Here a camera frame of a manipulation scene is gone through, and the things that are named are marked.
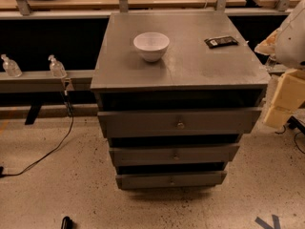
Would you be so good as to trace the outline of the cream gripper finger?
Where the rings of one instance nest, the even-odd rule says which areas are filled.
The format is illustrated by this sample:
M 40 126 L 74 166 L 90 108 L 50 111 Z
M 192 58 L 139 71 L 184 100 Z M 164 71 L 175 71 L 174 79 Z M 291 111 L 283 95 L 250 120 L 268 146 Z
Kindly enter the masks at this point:
M 278 78 L 264 123 L 275 129 L 281 128 L 304 102 L 305 72 L 289 69 Z

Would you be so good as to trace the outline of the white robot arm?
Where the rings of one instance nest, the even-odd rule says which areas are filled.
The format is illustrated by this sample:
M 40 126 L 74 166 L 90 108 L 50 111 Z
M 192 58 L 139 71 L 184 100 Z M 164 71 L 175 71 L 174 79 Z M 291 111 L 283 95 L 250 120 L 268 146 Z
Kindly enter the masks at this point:
M 305 1 L 259 43 L 255 52 L 269 55 L 288 70 L 278 78 L 264 123 L 279 129 L 305 101 Z

